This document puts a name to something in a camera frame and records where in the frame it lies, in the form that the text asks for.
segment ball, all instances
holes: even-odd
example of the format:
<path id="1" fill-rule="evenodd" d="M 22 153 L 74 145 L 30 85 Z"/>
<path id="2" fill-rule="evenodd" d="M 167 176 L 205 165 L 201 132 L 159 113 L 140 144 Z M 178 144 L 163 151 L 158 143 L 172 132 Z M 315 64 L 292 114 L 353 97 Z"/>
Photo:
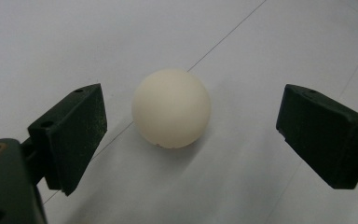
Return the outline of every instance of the ball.
<path id="1" fill-rule="evenodd" d="M 159 147 L 179 148 L 202 136 L 211 115 L 211 100 L 198 78 L 166 69 L 142 81 L 131 111 L 144 139 Z"/>

